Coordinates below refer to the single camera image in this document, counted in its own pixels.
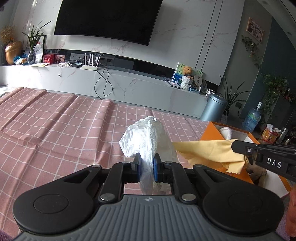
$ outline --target metal bolt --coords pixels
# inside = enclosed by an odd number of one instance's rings
[[[196,196],[192,193],[185,193],[182,195],[181,197],[184,201],[193,201],[194,199],[196,199]]]
[[[103,201],[112,201],[115,198],[115,195],[112,193],[104,193],[100,196]]]

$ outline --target blue gripper pad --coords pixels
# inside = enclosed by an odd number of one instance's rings
[[[154,174],[154,181],[157,182],[157,164],[156,164],[156,158],[153,158],[153,174]]]
[[[137,169],[137,179],[138,179],[138,182],[141,180],[141,162],[142,162],[142,158],[140,156],[139,165],[138,165],[138,169]]]

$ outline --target electrical outlet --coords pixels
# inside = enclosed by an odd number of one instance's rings
[[[76,58],[84,59],[84,54],[76,54]]]
[[[70,60],[76,60],[77,59],[77,54],[76,53],[72,53],[70,56]]]
[[[235,103],[235,107],[241,108],[241,107],[242,107],[242,104],[239,103],[239,102],[236,102],[236,103]]]

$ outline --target ceiling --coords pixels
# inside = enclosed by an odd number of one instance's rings
[[[278,22],[296,49],[296,7],[289,0],[258,0]]]

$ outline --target wall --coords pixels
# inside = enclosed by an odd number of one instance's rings
[[[272,19],[269,40],[260,73],[287,78],[291,92],[296,93],[295,66],[296,50],[277,21]],[[263,77],[259,74],[248,98],[248,102],[243,109],[245,114],[248,113],[250,108],[254,108],[262,100],[264,91]]]
[[[246,31],[249,17],[251,17],[260,27],[264,29],[262,43],[258,46],[259,54],[261,56],[264,55],[266,49],[272,21],[272,16],[257,0],[245,0],[237,37],[224,73],[228,86],[233,85],[232,89],[234,90],[236,90],[236,88],[244,82],[239,91],[251,90],[258,74],[258,68],[249,58],[250,53],[246,51],[246,48],[242,43],[242,35],[250,37],[255,43],[258,43],[258,41]],[[218,92],[224,94],[222,84],[220,84]],[[239,96],[239,99],[246,100],[248,99],[248,96],[249,93],[243,93]],[[237,117],[238,110],[239,109],[233,105],[230,110],[231,115]]]
[[[53,35],[62,0],[22,0],[14,24],[23,41],[41,21],[46,48],[110,53],[175,68],[178,62],[206,70],[219,84],[237,34],[244,0],[163,0],[149,46],[100,37]]]
[[[19,0],[10,0],[4,5],[4,11],[0,12],[0,31],[7,25],[11,25],[14,13]]]
[[[258,0],[281,26],[294,47],[296,47],[295,0]]]

